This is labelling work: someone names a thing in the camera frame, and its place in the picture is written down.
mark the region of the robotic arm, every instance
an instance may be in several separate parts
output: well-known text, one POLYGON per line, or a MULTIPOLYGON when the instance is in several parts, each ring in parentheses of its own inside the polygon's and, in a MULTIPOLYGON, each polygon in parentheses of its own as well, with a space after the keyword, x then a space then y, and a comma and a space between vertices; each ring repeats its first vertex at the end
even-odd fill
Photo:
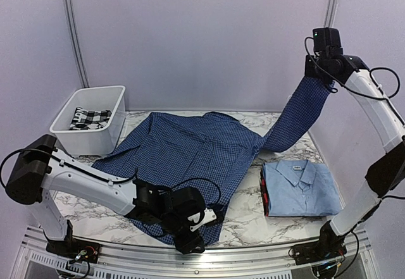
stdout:
POLYGON ((138 179, 136 172, 130 178, 115 177, 75 161, 55 143, 55 137, 44 135, 22 149, 6 185, 8 196, 27 205, 41 224, 48 252, 73 257, 92 249, 90 262, 97 261, 99 252, 99 244, 72 237, 72 224, 61 215, 50 190, 96 202, 147 225, 158 223, 183 254, 204 251, 198 228, 216 224, 217 217, 196 188, 158 187, 138 179))
MULTIPOLYGON (((366 181, 357 196, 339 214, 326 222, 317 242, 292 248, 296 264, 315 263, 346 253, 344 238, 357 224, 377 210, 384 195, 405 177, 404 120, 389 97, 359 57, 343 55, 339 31, 333 28, 313 30, 314 52, 306 56, 305 77, 323 80, 326 86, 337 82, 347 89, 375 127, 386 155, 370 166, 366 181)), ((330 278, 326 274, 318 278, 330 278)))

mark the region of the folded black and white cloth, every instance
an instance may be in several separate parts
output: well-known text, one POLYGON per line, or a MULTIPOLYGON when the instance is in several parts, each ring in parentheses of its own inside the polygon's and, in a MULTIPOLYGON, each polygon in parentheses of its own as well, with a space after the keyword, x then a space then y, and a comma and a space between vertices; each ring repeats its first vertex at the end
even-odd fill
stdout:
POLYGON ((77 107, 75 110, 75 116, 70 123, 69 130, 101 129, 107 125, 110 117, 110 110, 89 111, 77 107))

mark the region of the white basket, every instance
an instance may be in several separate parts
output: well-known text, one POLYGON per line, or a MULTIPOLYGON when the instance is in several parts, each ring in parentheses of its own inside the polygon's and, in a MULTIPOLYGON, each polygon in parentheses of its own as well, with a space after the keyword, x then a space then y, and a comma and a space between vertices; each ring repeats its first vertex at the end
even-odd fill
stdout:
POLYGON ((105 86, 80 89, 63 106, 49 131, 72 156, 105 156, 113 152, 125 120, 125 86, 105 86), (110 110, 111 118, 104 128, 69 130, 77 107, 90 111, 110 110))

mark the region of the white marble surface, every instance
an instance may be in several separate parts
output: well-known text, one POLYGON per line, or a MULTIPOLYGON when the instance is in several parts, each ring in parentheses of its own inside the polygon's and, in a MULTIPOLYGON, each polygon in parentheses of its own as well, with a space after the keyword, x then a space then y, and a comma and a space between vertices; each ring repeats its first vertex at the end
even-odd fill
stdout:
MULTIPOLYGON (((150 112, 128 113, 121 133, 123 140, 150 112)), ((199 111, 170 112, 181 116, 203 115, 199 111)), ((252 131, 264 135, 276 122, 278 113, 226 112, 238 119, 252 131)), ((82 157, 79 161, 91 164, 97 157, 82 157)), ((288 151, 283 153, 262 152, 249 168, 229 205, 220 241, 211 247, 250 246, 274 244, 315 237, 326 218, 269 218, 263 214, 263 203, 259 188, 260 169, 263 162, 279 159, 309 159, 322 162, 308 134, 288 151)), ((131 222, 98 204, 73 195, 58 193, 56 204, 62 214, 73 223, 77 236, 124 243, 169 246, 138 230, 131 222)))

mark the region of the light blue shirt collar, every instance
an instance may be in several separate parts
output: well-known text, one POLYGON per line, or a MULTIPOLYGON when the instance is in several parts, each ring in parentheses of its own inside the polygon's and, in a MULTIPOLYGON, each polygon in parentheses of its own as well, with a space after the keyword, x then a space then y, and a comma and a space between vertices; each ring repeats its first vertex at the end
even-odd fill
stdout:
POLYGON ((281 160, 278 162, 276 170, 283 175, 293 186, 297 186, 299 182, 312 185, 315 179, 316 168, 308 160, 296 161, 294 166, 291 163, 281 160))

